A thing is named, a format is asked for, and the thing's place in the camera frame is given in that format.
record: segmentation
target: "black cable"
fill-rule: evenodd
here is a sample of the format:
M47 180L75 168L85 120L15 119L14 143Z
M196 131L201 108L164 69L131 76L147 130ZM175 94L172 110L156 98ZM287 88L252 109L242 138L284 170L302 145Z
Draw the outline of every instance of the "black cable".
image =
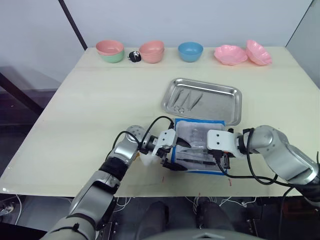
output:
M260 201L261 201L261 212L260 212L260 221L261 221L264 216L264 203L263 203L262 197L260 197Z
M279 218L279 226L278 226L278 240L281 239L281 226L282 226L282 218L283 218L283 208L284 208L284 205L285 205L285 199L286 199L286 196L287 194L292 190L294 189L293 187L290 187L282 196L282 200L281 200L281 208L280 208L280 218Z
M113 142L113 145L112 145L112 149L111 151L107 154L106 157L108 157L110 155L110 153L112 152L112 150L115 148L116 144L117 144L117 141L119 139L119 137L122 135L122 134L129 134L131 137L133 137L133 139L136 141L136 143L138 144L138 149L140 149L140 142L139 140L137 139L137 137L135 135L133 135L133 133L129 132L129 131L121 131L119 132L119 134L116 136L114 142Z
M218 168L220 169L220 171L226 175L227 177L231 178L231 179L254 179L255 177L254 176L236 176L236 175L230 175L228 174L224 169L223 167L221 166L221 163L217 162L217 166ZM264 180L276 180L278 178L278 175L275 175L273 179L269 178L269 177L266 177L266 176L257 176L257 178L259 179L264 179Z
M145 131L145 134L143 135L143 138L142 138L142 140L141 140L141 143L140 143L140 147L139 147L139 148L142 148L142 146L143 146L143 144L144 144L144 140L145 140L146 136L148 135L150 129L153 127L153 125L154 125L159 119L168 119L168 120L170 121L170 125L172 125L172 126L175 124L174 121L173 121L170 117L168 117L168 116L159 116L159 117L157 117L157 118L150 124L150 126L148 127L148 129Z
M252 168L252 164L251 164L251 160L250 160L250 142L251 142L251 138L252 138L252 135L254 133L255 129L254 128L251 128L249 130L249 136L248 136L248 140L246 142L246 159L248 161L248 165L249 165L249 169L250 169L250 173L252 174L252 176L254 177L255 180L257 180L259 183L261 183L262 185L271 185L271 184L274 184L278 175L276 174L274 176L273 179L271 179L269 182L265 182L265 181L261 181L255 174L253 168Z
M221 166L220 163L217 162L217 166L219 167L220 171L227 177L231 178L231 179L254 179L254 176L236 176L236 175L230 175L228 174L223 167ZM276 179L278 178L278 175L275 175L274 178L270 178L270 177L266 177L266 176L256 176L259 179L263 179L263 180L268 180L268 181L274 181L275 184L284 186L284 187L293 187L293 188L300 188L300 189L312 189L312 188L317 188L317 185L302 185L302 184L291 184L291 183L284 183L281 181L276 181Z

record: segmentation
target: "metal tray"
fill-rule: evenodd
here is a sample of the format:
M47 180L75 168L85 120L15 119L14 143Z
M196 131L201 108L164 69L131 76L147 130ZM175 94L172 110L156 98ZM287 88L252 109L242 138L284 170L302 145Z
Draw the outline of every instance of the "metal tray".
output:
M242 93L232 86L176 78L170 83L161 105L173 115L224 120L226 126L235 126L241 121Z

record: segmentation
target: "scissors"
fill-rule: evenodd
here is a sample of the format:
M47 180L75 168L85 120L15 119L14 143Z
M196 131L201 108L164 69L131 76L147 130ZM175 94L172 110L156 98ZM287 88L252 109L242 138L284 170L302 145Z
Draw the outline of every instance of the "scissors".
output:
M185 112L185 109L183 108L183 106L184 106L186 100L189 98L190 92L191 92L191 91L188 92L188 94L186 95L185 99L181 102L181 104L180 104L180 105L176 105L176 106L173 108L173 110L178 111L178 112L181 113L181 114L183 114L183 113Z

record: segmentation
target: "pink flower-shaped bowl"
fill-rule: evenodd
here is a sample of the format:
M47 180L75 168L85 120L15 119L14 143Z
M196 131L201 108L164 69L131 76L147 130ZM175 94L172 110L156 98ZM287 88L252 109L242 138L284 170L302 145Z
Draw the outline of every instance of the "pink flower-shaped bowl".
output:
M248 59L246 52L234 45L222 45L215 49L214 56L224 65L236 65Z
M250 60L258 65L269 65L272 64L270 54L266 49L259 43L253 40L246 41L246 54Z

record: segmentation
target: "wooden table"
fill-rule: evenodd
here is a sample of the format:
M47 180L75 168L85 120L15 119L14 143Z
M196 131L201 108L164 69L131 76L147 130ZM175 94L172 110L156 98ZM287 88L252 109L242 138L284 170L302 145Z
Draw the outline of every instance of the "wooden table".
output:
M126 49L126 55L133 49ZM320 148L320 91L284 47L267 47L273 64L247 61L225 66L205 48L194 63L167 48L157 64L106 63L88 48L47 105L0 178L0 192L40 196L75 196L105 160L117 134L130 125L147 128L160 115L169 82L178 77L236 87L242 92L242 120L235 131L270 125L315 160ZM152 130L159 134L166 120ZM256 174L271 177L255 154ZM231 174L248 175L245 160L231 159ZM121 197L280 196L278 185L253 179L173 172L162 165L134 161L116 193Z

